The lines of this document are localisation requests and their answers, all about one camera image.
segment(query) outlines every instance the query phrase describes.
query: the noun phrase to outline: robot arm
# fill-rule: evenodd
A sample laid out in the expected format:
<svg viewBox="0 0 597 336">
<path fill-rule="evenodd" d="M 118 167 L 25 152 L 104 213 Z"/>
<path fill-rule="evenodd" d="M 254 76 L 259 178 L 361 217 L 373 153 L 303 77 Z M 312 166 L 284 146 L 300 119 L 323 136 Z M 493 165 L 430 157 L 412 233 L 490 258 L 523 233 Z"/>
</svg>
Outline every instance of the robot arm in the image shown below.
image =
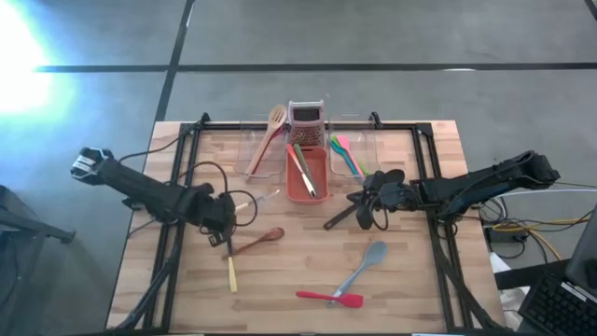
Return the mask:
<svg viewBox="0 0 597 336">
<path fill-rule="evenodd" d="M 437 210 L 438 220 L 454 220 L 475 203 L 483 203 L 516 188 L 546 189 L 560 178 L 548 159 L 530 150 L 491 167 L 455 178 L 426 178 L 404 183 L 404 172 L 395 169 L 375 172 L 363 183 L 363 190 L 347 196 L 350 208 L 331 218 L 324 228 L 330 230 L 356 210 L 363 230 L 369 230 L 371 210 Z"/>
<path fill-rule="evenodd" d="M 213 198 L 214 188 L 209 183 L 186 188 L 159 182 L 121 164 L 107 149 L 81 149 L 71 176 L 92 186 L 107 185 L 118 190 L 129 197 L 123 201 L 127 206 L 133 208 L 133 203 L 141 203 L 161 221 L 182 220 L 204 226 L 212 234 L 212 246 L 227 241 L 236 223 L 234 201 L 228 193 Z"/>
</svg>

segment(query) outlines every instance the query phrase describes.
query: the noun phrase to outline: gray floor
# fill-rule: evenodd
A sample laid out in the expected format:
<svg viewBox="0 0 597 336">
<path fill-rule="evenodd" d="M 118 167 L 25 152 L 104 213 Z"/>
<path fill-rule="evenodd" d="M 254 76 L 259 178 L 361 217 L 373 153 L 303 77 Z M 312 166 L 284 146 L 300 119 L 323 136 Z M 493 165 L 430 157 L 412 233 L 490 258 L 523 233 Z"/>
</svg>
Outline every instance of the gray floor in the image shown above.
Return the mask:
<svg viewBox="0 0 597 336">
<path fill-rule="evenodd" d="M 167 64 L 185 1 L 8 3 L 32 37 L 12 47 L 18 54 L 37 44 L 45 56 L 39 64 Z M 187 64 L 597 62 L 597 22 L 582 0 L 209 0 L 195 4 L 188 29 Z M 47 222 L 77 232 L 71 245 L 45 246 L 30 314 L 14 334 L 103 328 L 131 212 L 121 195 L 77 183 L 68 169 L 84 146 L 117 156 L 146 149 L 164 79 L 0 78 L 7 93 L 0 96 L 0 184 Z M 201 112 L 241 119 L 289 99 L 323 98 L 328 113 L 456 119 L 470 169 L 534 149 L 562 181 L 594 185 L 596 86 L 596 71 L 563 70 L 178 74 L 166 119 L 194 120 Z M 129 165 L 141 169 L 143 160 Z M 593 193 L 551 193 L 507 203 L 513 217 L 551 219 L 578 217 L 596 200 Z M 566 257 L 581 229 L 546 237 Z M 508 263 L 540 263 L 532 244 Z M 495 248 L 511 254 L 518 247 Z"/>
</svg>

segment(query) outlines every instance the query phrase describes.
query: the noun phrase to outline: blue utensil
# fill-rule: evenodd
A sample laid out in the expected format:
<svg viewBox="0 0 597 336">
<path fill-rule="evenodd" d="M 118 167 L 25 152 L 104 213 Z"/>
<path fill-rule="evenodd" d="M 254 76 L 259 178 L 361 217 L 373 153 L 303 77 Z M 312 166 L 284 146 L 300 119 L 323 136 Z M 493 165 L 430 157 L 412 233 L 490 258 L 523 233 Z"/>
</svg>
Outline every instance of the blue utensil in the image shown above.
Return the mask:
<svg viewBox="0 0 597 336">
<path fill-rule="evenodd" d="M 356 169 L 353 166 L 353 161 L 348 156 L 348 153 L 346 153 L 346 150 L 344 150 L 344 148 L 336 145 L 336 143 L 333 142 L 333 141 L 330 141 L 329 143 L 331 144 L 332 149 L 334 149 L 334 151 L 336 153 L 340 154 L 344 158 L 344 160 L 346 161 L 346 163 L 348 163 L 348 166 L 350 167 L 351 172 L 353 172 L 353 175 L 358 176 L 358 172 L 356 171 Z"/>
<path fill-rule="evenodd" d="M 386 254 L 388 254 L 388 245 L 385 242 L 377 241 L 371 244 L 367 248 L 367 251 L 365 251 L 365 256 L 363 256 L 363 262 L 361 263 L 361 266 L 354 271 L 353 275 L 351 275 L 348 280 L 346 280 L 342 285 L 340 285 L 340 287 L 338 287 L 338 289 L 336 289 L 332 296 L 337 298 L 346 293 L 348 288 L 350 288 L 356 277 L 361 274 L 361 272 L 363 272 L 369 266 L 382 262 L 383 257 L 385 257 Z M 332 306 L 333 304 L 334 301 L 329 301 L 327 303 L 328 306 Z"/>
</svg>

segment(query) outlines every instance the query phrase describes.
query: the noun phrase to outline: electrical wire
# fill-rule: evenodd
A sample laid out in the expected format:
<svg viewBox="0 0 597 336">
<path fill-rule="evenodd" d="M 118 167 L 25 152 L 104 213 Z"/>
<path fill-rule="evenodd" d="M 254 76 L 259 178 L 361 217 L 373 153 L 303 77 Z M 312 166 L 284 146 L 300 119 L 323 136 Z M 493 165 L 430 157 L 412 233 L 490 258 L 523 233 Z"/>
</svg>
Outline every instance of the electrical wire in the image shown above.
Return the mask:
<svg viewBox="0 0 597 336">
<path fill-rule="evenodd" d="M 592 186 L 592 185 L 584 185 L 584 184 L 579 184 L 579 183 L 567 183 L 567 182 L 553 182 L 555 184 L 560 184 L 563 186 L 575 186 L 575 187 L 586 187 L 586 188 L 596 188 L 597 186 Z"/>
<path fill-rule="evenodd" d="M 517 195 L 527 195 L 527 194 L 537 194 L 537 193 L 550 193 L 550 192 L 597 192 L 597 190 L 593 190 L 593 189 L 527 190 L 527 191 L 507 192 L 505 194 L 500 195 L 500 197 L 517 196 Z"/>
<path fill-rule="evenodd" d="M 189 170 L 194 170 L 195 168 L 197 168 L 199 166 L 203 166 L 204 164 L 213 165 L 215 168 L 217 168 L 217 170 L 220 171 L 220 173 L 222 174 L 222 178 L 224 179 L 224 192 L 227 193 L 228 192 L 228 177 L 226 176 L 226 172 L 224 172 L 224 168 L 222 168 L 221 165 L 219 165 L 213 161 L 201 161 L 201 162 L 195 163 Z M 178 178 L 180 178 L 186 174 L 188 174 L 188 171 L 180 174 L 178 176 Z"/>
<path fill-rule="evenodd" d="M 510 224 L 516 225 L 516 226 L 524 229 L 524 227 L 521 224 L 519 224 L 519 223 L 512 222 Z M 533 238 L 537 242 L 537 245 L 539 246 L 539 250 L 541 251 L 541 255 L 543 256 L 543 261 L 544 261 L 544 263 L 547 264 L 548 263 L 548 254 L 545 251 L 545 247 L 543 247 L 543 245 L 541 244 L 541 242 L 539 241 L 539 239 L 536 236 L 530 234 L 530 232 L 527 232 L 527 237 L 531 237 L 531 238 Z"/>
<path fill-rule="evenodd" d="M 140 226 L 140 227 L 138 227 L 138 228 L 134 228 L 134 229 L 132 229 L 132 231 L 130 231 L 130 232 L 129 232 L 129 235 L 127 235 L 127 239 L 128 239 L 128 238 L 131 238 L 131 236 L 132 236 L 132 234 L 133 234 L 133 233 L 135 233 L 135 232 L 137 232 L 137 231 L 139 231 L 139 230 L 143 229 L 143 228 L 144 228 L 144 227 L 146 227 L 147 225 L 149 225 L 149 224 L 151 224 L 151 223 L 154 223 L 154 222 L 156 222 L 156 221 L 158 221 L 158 220 L 157 220 L 157 219 L 155 219 L 155 218 L 151 218 L 151 220 L 149 220 L 147 223 L 143 224 L 142 226 Z"/>
<path fill-rule="evenodd" d="M 445 225 L 445 224 L 440 224 L 439 226 L 443 227 L 443 228 L 444 228 L 444 231 L 446 231 L 446 230 L 447 230 L 447 229 L 446 229 L 447 227 L 446 227 L 446 225 Z M 451 225 L 450 225 L 450 227 L 451 227 L 451 228 L 454 228 L 454 229 L 452 229 L 452 234 L 453 234 L 453 236 L 455 237 L 455 236 L 456 236 L 456 234 L 458 233 L 458 224 L 456 224 L 456 222 L 452 222 L 452 223 L 451 223 Z M 439 231 L 437 231 L 437 236 L 439 237 L 439 239 L 446 240 L 446 237 L 443 237 L 441 234 L 439 234 Z"/>
<path fill-rule="evenodd" d="M 231 191 L 228 191 L 228 194 L 231 194 L 231 193 L 243 193 L 245 195 L 248 195 L 251 198 L 252 204 L 255 205 L 255 213 L 253 214 L 253 217 L 248 222 L 246 222 L 244 224 L 236 223 L 235 226 L 237 226 L 237 227 L 243 227 L 243 226 L 250 225 L 251 223 L 253 223 L 255 221 L 255 218 L 257 218 L 257 199 L 249 191 L 246 191 L 246 190 L 231 190 Z"/>
<path fill-rule="evenodd" d="M 532 236 L 543 242 L 543 244 L 545 244 L 548 247 L 548 249 L 551 251 L 551 253 L 553 253 L 557 260 L 562 260 L 562 256 L 560 256 L 560 253 L 558 253 L 556 248 L 553 247 L 553 245 L 550 242 L 548 242 L 548 240 L 545 239 L 541 234 L 537 233 L 533 229 L 529 229 L 529 233 L 531 233 Z"/>
<path fill-rule="evenodd" d="M 375 217 L 373 216 L 373 205 L 380 198 L 381 198 L 381 195 L 378 193 L 377 196 L 375 196 L 373 198 L 373 200 L 371 202 L 369 202 L 368 210 L 369 210 L 369 214 L 371 215 L 371 221 L 373 222 L 373 225 L 375 225 L 378 229 L 380 229 L 380 231 L 386 231 L 386 230 L 388 230 L 388 227 L 390 226 L 390 220 L 388 218 L 388 209 L 385 207 L 385 205 L 383 203 L 382 203 L 382 210 L 383 210 L 383 216 L 385 217 L 385 226 L 382 227 L 380 224 L 378 224 L 377 220 L 375 220 Z"/>
<path fill-rule="evenodd" d="M 503 255 L 493 251 L 493 248 L 491 247 L 491 245 L 490 245 L 490 249 L 492 250 L 493 253 L 495 253 L 495 255 L 497 255 L 497 257 L 499 257 L 501 259 L 516 259 L 524 254 L 524 252 L 526 251 L 526 244 L 525 244 L 525 242 L 523 242 L 521 240 L 516 240 L 516 239 L 515 239 L 515 242 L 521 244 L 522 249 L 521 249 L 521 252 L 519 252 L 515 255 L 512 255 L 512 256 L 503 256 Z"/>
<path fill-rule="evenodd" d="M 141 155 L 152 154 L 152 153 L 156 153 L 156 152 L 162 151 L 162 150 L 164 150 L 164 149 L 172 146 L 174 143 L 176 143 L 177 141 L 179 141 L 183 137 L 187 136 L 189 133 L 191 133 L 195 129 L 195 126 L 199 125 L 200 122 L 201 122 L 201 120 L 197 120 L 191 127 L 188 127 L 184 132 L 180 133 L 180 135 L 178 135 L 178 137 L 176 137 L 173 141 L 169 142 L 168 145 L 166 145 L 164 147 L 157 148 L 157 149 L 145 150 L 145 151 L 142 151 L 142 152 L 132 153 L 132 154 L 129 154 L 129 155 L 125 155 L 122 158 L 120 158 L 120 160 L 118 160 L 118 163 L 122 163 L 123 161 L 125 161 L 127 159 L 130 159 L 130 158 L 134 158 L 134 157 L 138 157 L 138 156 L 141 156 Z"/>
<path fill-rule="evenodd" d="M 557 229 L 557 230 L 536 230 L 536 231 L 560 232 L 560 231 L 568 230 L 568 229 L 574 227 L 577 224 L 588 222 L 589 220 L 587 219 L 587 217 L 590 216 L 590 214 L 592 214 L 592 213 L 593 213 L 593 210 L 590 210 L 587 214 L 585 214 L 585 216 L 579 218 L 576 222 L 574 222 L 572 224 L 569 224 L 567 227 L 562 228 L 562 229 Z"/>
</svg>

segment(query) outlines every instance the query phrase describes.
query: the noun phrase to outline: red spatula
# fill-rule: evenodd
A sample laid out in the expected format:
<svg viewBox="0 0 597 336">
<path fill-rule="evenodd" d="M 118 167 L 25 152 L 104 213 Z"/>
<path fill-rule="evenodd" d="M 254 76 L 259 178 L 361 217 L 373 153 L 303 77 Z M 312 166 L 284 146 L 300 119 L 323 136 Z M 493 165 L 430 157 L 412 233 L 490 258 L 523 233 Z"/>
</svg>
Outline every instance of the red spatula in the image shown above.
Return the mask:
<svg viewBox="0 0 597 336">
<path fill-rule="evenodd" d="M 349 308 L 361 308 L 363 306 L 363 296 L 357 295 L 357 294 L 342 294 L 338 297 L 317 294 L 317 293 L 312 293 L 312 292 L 306 292 L 306 291 L 298 291 L 296 294 L 299 298 L 338 301 Z"/>
</svg>

